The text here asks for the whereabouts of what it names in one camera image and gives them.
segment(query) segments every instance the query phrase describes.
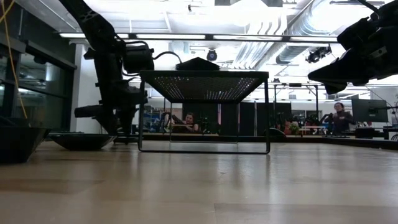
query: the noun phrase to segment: woman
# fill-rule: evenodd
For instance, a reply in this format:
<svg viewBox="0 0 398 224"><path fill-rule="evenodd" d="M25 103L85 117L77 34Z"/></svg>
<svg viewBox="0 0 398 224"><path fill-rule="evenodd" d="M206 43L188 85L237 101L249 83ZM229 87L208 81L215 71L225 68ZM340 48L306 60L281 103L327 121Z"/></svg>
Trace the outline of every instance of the woman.
<svg viewBox="0 0 398 224"><path fill-rule="evenodd" d="M349 124L355 124L353 116L349 112L344 111L344 104L335 103L336 113L330 114L325 122L331 119L333 122L333 135L341 135L344 131L349 130Z"/></svg>

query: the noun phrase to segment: metal table frame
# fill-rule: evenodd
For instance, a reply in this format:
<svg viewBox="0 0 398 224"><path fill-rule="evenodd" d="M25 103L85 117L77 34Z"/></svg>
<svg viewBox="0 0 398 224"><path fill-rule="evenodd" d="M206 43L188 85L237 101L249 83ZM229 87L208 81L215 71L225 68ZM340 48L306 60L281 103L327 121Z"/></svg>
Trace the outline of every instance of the metal table frame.
<svg viewBox="0 0 398 224"><path fill-rule="evenodd" d="M268 93L268 73L266 75L266 77L263 77L264 79L264 96L265 96L265 104L268 105L269 104L269 93ZM140 92L141 92L141 97L145 98L145 84L146 84L146 79L145 77L141 77L141 84L140 84ZM236 136L236 140L238 142L239 140L239 104L241 102L241 100L239 102L227 102L229 104L233 103L236 104L236 106L238 107L238 110L236 112L236 118L237 118L237 136ZM269 136L269 110L265 110L265 125L266 125L266 151L265 152L239 152L239 151L172 151L172 150L156 150L156 149L149 149L149 150L145 150L142 148L142 140L143 140L143 129L144 129L144 101L141 101L142 103L139 106L139 137L138 137L138 150L140 150L141 152L164 152L164 153L201 153L201 154L262 154L262 155L266 155L268 153L270 153L271 151L271 142L270 142L270 136ZM207 101L202 101L202 100L191 100L188 101L186 103L210 103ZM219 101L215 101L212 103L217 103L217 104L222 104L223 102L219 102ZM170 116L172 115L172 105L173 102L170 101Z"/></svg>

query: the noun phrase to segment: person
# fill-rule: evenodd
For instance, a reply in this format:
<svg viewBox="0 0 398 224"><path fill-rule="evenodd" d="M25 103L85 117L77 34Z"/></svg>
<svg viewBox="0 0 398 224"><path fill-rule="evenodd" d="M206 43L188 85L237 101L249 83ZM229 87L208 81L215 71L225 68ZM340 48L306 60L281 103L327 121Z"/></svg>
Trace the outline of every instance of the person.
<svg viewBox="0 0 398 224"><path fill-rule="evenodd" d="M185 126L185 129L189 133L199 132L199 125L193 123L193 113L189 112L185 116L185 121L182 121L184 124L191 124L191 126Z"/></svg>
<svg viewBox="0 0 398 224"><path fill-rule="evenodd" d="M344 131L349 130L349 124L355 124L353 116L349 112L344 111L344 104L335 103L336 113L330 114L325 122L332 120L333 122L333 135L343 134Z"/></svg>

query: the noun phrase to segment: black tray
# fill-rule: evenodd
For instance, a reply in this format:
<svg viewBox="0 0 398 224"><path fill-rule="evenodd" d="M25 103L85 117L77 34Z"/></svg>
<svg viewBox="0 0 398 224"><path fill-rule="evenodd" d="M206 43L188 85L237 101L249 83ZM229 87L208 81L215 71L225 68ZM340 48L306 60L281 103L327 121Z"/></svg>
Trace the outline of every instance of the black tray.
<svg viewBox="0 0 398 224"><path fill-rule="evenodd" d="M71 151L97 151L113 141L108 134L54 134L50 139Z"/></svg>
<svg viewBox="0 0 398 224"><path fill-rule="evenodd" d="M46 128L0 127L0 163L27 162L49 132Z"/></svg>

